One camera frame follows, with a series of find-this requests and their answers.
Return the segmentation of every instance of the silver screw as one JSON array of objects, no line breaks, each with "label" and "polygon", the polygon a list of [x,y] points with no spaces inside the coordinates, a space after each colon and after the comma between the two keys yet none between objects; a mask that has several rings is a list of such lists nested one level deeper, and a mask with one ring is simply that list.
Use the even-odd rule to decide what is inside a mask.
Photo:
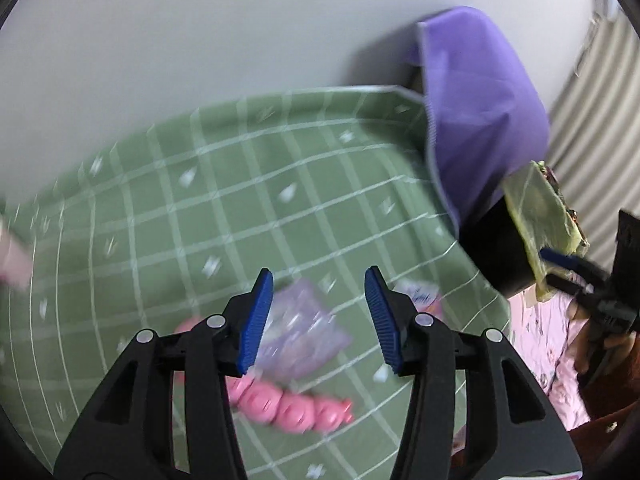
[{"label": "silver screw", "polygon": [[148,328],[141,330],[136,334],[136,341],[139,343],[148,343],[154,338],[154,333]]},{"label": "silver screw", "polygon": [[216,314],[215,316],[210,316],[207,319],[207,326],[210,328],[222,328],[226,323],[226,319],[224,316],[220,316],[220,314]]},{"label": "silver screw", "polygon": [[415,322],[420,326],[431,326],[433,324],[433,317],[430,314],[418,314],[415,317]]},{"label": "silver screw", "polygon": [[490,328],[486,331],[486,338],[493,343],[499,343],[502,341],[502,332],[495,328]]}]

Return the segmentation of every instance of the pink squishy toy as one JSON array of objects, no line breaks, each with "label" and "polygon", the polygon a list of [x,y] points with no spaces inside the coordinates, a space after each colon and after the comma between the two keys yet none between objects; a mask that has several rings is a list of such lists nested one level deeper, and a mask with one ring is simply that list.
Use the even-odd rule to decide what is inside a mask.
[{"label": "pink squishy toy", "polygon": [[[200,321],[193,317],[175,331],[188,332]],[[184,382],[184,373],[177,372],[176,380]],[[348,399],[285,392],[251,373],[242,378],[226,377],[225,381],[229,403],[237,406],[246,418],[259,424],[273,424],[286,433],[309,430],[330,433],[353,422],[353,403]]]}]

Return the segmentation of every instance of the purple fabric bag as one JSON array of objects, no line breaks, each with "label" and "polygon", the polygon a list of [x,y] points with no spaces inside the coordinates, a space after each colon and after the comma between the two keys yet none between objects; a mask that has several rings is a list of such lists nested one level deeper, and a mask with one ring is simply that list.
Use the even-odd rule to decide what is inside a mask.
[{"label": "purple fabric bag", "polygon": [[417,27],[409,61],[422,66],[434,119],[428,146],[449,209],[464,226],[500,200],[505,176],[544,160],[549,121],[517,54],[480,10],[455,7]]}]

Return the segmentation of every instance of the hand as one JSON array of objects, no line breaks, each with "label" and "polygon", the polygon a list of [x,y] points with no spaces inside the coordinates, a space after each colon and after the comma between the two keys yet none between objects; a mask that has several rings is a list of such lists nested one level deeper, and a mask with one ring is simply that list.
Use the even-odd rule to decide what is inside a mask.
[{"label": "hand", "polygon": [[[585,320],[589,319],[590,317],[590,314],[581,306],[578,306],[575,300],[573,300],[569,305],[567,314],[569,316],[569,319],[572,321]],[[587,321],[587,323],[585,323],[585,325],[580,330],[580,333],[575,337],[574,341],[569,347],[569,350],[575,356],[574,367],[578,372],[578,375],[585,374],[589,370],[589,323],[590,321]],[[616,349],[609,361],[609,364],[604,369],[604,375],[610,374],[613,370],[620,366],[627,357],[629,357],[629,354],[631,354],[635,343],[636,332],[631,332],[629,334],[613,334],[604,340],[605,349]]]}]

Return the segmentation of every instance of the green tablecloth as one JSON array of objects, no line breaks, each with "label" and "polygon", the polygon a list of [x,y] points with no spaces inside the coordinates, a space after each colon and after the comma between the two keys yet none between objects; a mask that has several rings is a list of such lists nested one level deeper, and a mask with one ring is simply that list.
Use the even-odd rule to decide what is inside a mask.
[{"label": "green tablecloth", "polygon": [[[279,433],[235,416],[252,479],[387,479],[409,380],[375,381],[383,363],[363,295],[379,265],[440,285],[457,330],[506,328],[508,305],[452,236],[416,94],[343,88],[201,108],[110,146],[33,201],[7,209],[32,243],[26,293],[0,296],[0,402],[36,455],[53,464],[118,352],[142,327],[172,332],[223,310],[261,267],[276,286],[300,276],[353,343],[293,386],[354,402],[329,436]],[[458,378],[456,427],[465,421]],[[182,393],[176,459],[186,467]]]}]

